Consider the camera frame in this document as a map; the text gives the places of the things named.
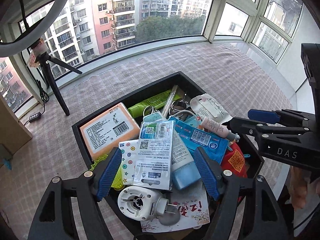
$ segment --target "orange soap box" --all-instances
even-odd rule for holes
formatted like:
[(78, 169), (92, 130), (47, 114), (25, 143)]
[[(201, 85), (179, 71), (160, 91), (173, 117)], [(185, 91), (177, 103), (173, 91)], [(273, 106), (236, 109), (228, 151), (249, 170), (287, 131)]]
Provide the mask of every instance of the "orange soap box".
[(80, 127), (92, 160), (108, 154), (119, 142), (136, 139), (140, 127), (123, 103), (119, 103)]

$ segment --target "blue wet wipe package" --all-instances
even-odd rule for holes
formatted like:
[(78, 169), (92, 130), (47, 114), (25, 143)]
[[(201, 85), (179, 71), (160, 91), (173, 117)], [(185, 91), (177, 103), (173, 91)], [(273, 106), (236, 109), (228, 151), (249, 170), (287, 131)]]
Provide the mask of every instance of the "blue wet wipe package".
[(201, 146), (210, 159), (221, 164), (229, 142), (227, 139), (192, 127), (174, 117), (169, 119), (169, 121), (171, 120), (175, 120), (174, 128), (190, 151), (192, 157), (194, 157), (193, 153), (196, 148)]

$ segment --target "pink lotion bottle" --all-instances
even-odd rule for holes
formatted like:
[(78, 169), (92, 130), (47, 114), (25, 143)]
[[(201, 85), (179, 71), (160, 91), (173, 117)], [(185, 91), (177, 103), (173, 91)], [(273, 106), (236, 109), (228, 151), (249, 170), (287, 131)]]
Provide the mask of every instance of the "pink lotion bottle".
[(229, 141), (240, 139), (239, 135), (230, 132), (226, 126), (209, 119), (207, 116), (203, 119), (201, 126), (208, 129), (208, 131), (215, 133), (221, 138), (228, 139)]

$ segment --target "barcode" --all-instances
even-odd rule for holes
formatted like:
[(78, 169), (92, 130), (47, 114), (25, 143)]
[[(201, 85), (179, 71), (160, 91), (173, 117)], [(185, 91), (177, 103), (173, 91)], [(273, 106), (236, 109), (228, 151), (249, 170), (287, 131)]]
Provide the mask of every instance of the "barcode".
[(153, 127), (147, 127), (146, 134), (152, 134), (152, 133), (153, 133)]
[(194, 130), (191, 136), (191, 140), (194, 140), (198, 143), (208, 146), (211, 136), (201, 132), (199, 130)]
[(165, 123), (162, 123), (162, 124), (160, 125), (159, 138), (163, 138), (163, 137), (164, 137), (165, 126), (166, 126)]
[(148, 141), (142, 141), (140, 143), (140, 149), (147, 150), (148, 149)]
[(116, 127), (114, 127), (113, 130), (115, 131), (116, 135), (119, 136), (129, 130), (129, 127), (125, 121), (123, 121), (121, 124), (118, 124)]

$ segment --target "black tripod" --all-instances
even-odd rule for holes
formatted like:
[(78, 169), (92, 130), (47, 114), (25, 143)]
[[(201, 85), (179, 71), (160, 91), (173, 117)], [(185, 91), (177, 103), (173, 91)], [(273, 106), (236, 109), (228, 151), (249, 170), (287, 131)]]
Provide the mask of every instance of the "black tripod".
[(39, 62), (40, 63), (40, 67), (41, 67), (41, 70), (44, 74), (44, 76), (46, 77), (46, 79), (48, 80), (48, 83), (49, 85), (51, 86), (52, 88), (52, 91), (54, 93), (54, 95), (56, 96), (61, 108), (63, 109), (63, 111), (65, 112), (66, 116), (69, 116), (70, 115), (70, 111), (66, 105), (66, 103), (64, 102), (63, 100), (63, 97), (59, 91), (59, 88), (54, 80), (54, 77), (52, 75), (52, 72), (51, 72), (51, 68), (50, 68), (50, 65), (49, 63), (47, 63), (47, 61), (51, 61), (52, 63), (55, 63), (57, 65), (60, 65), (70, 71), (73, 71), (75, 73), (78, 73), (78, 74), (82, 74), (82, 72), (74, 67), (71, 67), (70, 65), (68, 65), (67, 63), (63, 62), (62, 60), (56, 58), (56, 57), (53, 57), (53, 56), (50, 56), (47, 52), (43, 53), (43, 54), (40, 54), (37, 56), (36, 58), (36, 62)]

